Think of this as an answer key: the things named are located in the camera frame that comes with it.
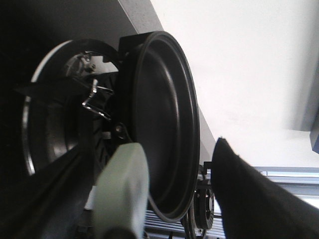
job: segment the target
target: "black round lid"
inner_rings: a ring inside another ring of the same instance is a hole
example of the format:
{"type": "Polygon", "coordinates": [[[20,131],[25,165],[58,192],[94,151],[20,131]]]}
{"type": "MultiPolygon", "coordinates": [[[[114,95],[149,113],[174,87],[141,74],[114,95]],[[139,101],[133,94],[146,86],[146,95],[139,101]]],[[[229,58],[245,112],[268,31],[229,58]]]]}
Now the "black round lid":
{"type": "Polygon", "coordinates": [[[177,221],[191,203],[199,164],[195,88],[178,42],[151,33],[127,54],[117,87],[122,120],[148,159],[149,203],[162,220],[177,221]]]}

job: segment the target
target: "black cloth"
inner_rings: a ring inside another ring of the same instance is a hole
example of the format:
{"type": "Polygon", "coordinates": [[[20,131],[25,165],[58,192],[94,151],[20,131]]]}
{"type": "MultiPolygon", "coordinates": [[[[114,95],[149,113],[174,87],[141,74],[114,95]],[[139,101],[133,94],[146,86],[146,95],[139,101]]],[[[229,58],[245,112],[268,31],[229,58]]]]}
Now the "black cloth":
{"type": "Polygon", "coordinates": [[[319,239],[319,210],[261,175],[223,138],[211,184],[227,239],[319,239]]]}

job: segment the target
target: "white wall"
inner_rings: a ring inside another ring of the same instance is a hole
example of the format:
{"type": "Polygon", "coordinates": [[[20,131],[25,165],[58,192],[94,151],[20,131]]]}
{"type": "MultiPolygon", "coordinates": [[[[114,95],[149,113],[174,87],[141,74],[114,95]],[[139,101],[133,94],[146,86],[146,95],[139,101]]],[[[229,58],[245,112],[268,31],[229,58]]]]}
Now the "white wall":
{"type": "Polygon", "coordinates": [[[294,130],[311,126],[303,118],[319,56],[319,1],[151,2],[185,51],[215,138],[254,166],[319,167],[309,132],[294,130]]]}

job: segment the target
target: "black fabric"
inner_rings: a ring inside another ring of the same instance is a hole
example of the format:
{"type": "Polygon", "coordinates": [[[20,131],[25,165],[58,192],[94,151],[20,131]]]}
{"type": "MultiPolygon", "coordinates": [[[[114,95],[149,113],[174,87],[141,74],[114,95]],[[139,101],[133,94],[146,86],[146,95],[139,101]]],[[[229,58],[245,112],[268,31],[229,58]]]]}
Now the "black fabric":
{"type": "Polygon", "coordinates": [[[227,239],[319,239],[319,210],[261,175],[222,138],[211,184],[227,239]]]}
{"type": "Polygon", "coordinates": [[[93,185],[93,164],[79,146],[0,191],[0,239],[68,239],[93,185]]]}

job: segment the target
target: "black machine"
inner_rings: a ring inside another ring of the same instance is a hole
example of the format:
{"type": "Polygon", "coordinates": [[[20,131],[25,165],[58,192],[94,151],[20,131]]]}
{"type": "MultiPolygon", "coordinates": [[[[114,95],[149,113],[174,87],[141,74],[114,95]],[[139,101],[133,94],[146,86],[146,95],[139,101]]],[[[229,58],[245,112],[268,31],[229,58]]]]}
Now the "black machine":
{"type": "Polygon", "coordinates": [[[26,96],[22,143],[32,176],[5,192],[16,214],[11,221],[10,211],[3,214],[4,235],[74,238],[101,170],[119,145],[138,142],[149,166],[149,206],[165,222],[181,220],[187,238],[204,238],[213,193],[199,167],[191,72],[171,35],[122,37],[118,51],[98,40],[61,43],[15,90],[26,96]]]}

